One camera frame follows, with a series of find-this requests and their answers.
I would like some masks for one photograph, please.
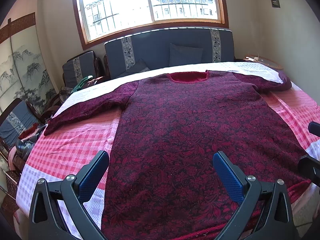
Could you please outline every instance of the brown woven trim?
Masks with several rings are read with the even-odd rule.
[[[7,38],[15,35],[18,32],[25,30],[33,25],[36,25],[36,13],[30,13],[19,19],[10,22],[8,25],[0,29],[0,44]]]

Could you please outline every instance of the window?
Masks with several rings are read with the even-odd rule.
[[[167,27],[170,26],[170,22],[173,23],[172,26],[184,26],[183,22],[188,23],[186,26],[192,26],[192,22],[196,22],[196,26],[201,26],[201,23],[205,23],[203,25],[206,26],[227,23],[226,15],[223,13],[224,0],[73,1],[80,39],[86,48],[89,48],[87,44],[101,37],[134,28],[143,27],[143,30],[146,30],[146,26],[161,27],[161,24],[167,24]]]

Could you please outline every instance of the silver bolt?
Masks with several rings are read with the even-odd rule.
[[[75,179],[75,176],[74,175],[72,175],[72,174],[70,174],[70,175],[68,175],[67,176],[67,181],[72,181],[72,180],[74,180]]]
[[[282,179],[278,179],[277,182],[278,182],[278,184],[280,184],[280,185],[283,185],[283,184],[284,184],[284,181],[283,181]]]
[[[249,180],[249,181],[255,181],[255,180],[256,180],[256,177],[253,176],[253,175],[249,175],[249,176],[248,176],[248,180]]]
[[[41,185],[42,183],[44,183],[44,179],[39,179],[38,184]]]

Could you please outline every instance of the red neckline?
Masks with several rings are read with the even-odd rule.
[[[206,81],[209,78],[209,71],[205,72],[176,72],[167,74],[169,79],[174,83],[181,83],[181,84],[194,84],[199,83],[202,81]]]

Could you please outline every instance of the window frame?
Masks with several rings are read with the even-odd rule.
[[[213,19],[190,19],[190,18],[180,18],[180,19],[168,19],[155,21],[152,9],[150,8],[152,23],[139,25],[135,27],[126,28],[113,33],[106,34],[99,38],[89,41],[86,33],[88,32],[88,26],[84,24],[82,11],[84,11],[83,2],[81,0],[72,0],[73,9],[76,18],[76,25],[79,33],[79,38],[83,50],[89,49],[95,45],[101,44],[103,42],[111,41],[117,38],[121,38],[127,35],[145,32],[161,28],[171,28],[171,27],[218,27],[218,28],[229,28],[228,20],[228,10],[226,0],[215,0],[217,5],[218,20]]]

